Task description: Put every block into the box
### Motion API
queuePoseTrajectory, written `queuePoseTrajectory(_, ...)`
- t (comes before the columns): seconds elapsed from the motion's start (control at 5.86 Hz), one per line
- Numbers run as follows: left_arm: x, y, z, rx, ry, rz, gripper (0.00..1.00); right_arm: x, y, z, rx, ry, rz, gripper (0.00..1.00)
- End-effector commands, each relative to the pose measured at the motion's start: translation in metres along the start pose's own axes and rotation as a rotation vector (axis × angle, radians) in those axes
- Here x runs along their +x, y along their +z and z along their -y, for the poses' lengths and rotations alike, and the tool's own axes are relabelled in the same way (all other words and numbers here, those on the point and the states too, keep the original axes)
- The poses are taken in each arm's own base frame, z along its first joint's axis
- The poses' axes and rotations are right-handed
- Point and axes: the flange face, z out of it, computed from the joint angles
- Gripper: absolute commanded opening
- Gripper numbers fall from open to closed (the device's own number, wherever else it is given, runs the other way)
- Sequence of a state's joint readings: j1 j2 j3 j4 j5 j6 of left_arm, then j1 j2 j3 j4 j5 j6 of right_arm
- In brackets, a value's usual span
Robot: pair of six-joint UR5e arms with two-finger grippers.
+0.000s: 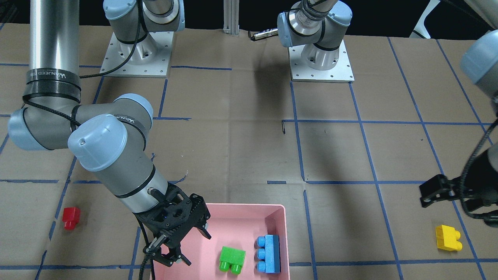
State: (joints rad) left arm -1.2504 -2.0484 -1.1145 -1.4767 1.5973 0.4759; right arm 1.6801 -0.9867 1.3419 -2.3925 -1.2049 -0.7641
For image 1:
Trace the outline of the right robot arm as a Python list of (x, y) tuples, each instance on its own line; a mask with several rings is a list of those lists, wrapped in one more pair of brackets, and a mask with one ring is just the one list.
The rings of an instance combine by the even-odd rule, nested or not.
[(146, 98), (130, 93), (112, 103), (81, 104), (78, 37), (79, 1), (31, 1), (26, 106), (11, 114), (9, 136), (27, 151), (70, 149), (151, 230), (145, 259), (190, 266), (181, 241), (193, 228), (210, 239), (206, 202), (168, 182), (145, 155), (153, 126)]

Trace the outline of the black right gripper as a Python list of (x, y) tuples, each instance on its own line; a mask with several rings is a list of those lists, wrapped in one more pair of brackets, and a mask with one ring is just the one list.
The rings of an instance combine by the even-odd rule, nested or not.
[[(204, 198), (195, 193), (187, 196), (171, 183), (165, 194), (153, 187), (149, 187), (147, 193), (158, 202), (150, 210), (136, 215), (154, 236), (147, 246), (147, 256), (167, 267), (181, 262), (190, 266), (192, 262), (181, 252), (184, 237), (192, 228), (197, 228), (204, 238), (212, 238), (207, 230), (210, 212)], [(162, 253), (162, 245), (168, 247), (167, 254)]]

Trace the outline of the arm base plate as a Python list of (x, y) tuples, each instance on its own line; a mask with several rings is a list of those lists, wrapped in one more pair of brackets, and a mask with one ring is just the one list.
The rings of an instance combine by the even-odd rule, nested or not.
[(344, 41), (332, 51), (307, 44), (290, 47), (288, 53), (292, 81), (352, 83), (355, 80)]
[[(130, 60), (107, 76), (167, 78), (174, 35), (172, 31), (149, 33), (143, 41), (137, 44)], [(100, 72), (108, 72), (119, 66), (126, 60), (131, 50), (131, 44), (118, 41), (113, 34)]]

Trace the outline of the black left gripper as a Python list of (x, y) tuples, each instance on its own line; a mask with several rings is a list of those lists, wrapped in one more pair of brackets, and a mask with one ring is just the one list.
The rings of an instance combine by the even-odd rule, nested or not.
[[(458, 195), (454, 191), (457, 182)], [(448, 179), (446, 175), (437, 174), (422, 183), (419, 186), (420, 203), (422, 208), (427, 208), (435, 202), (459, 200), (465, 215), (496, 228), (497, 210), (487, 213), (475, 211), (497, 205), (497, 188), (497, 148), (489, 148), (478, 156), (472, 155), (459, 178)]]

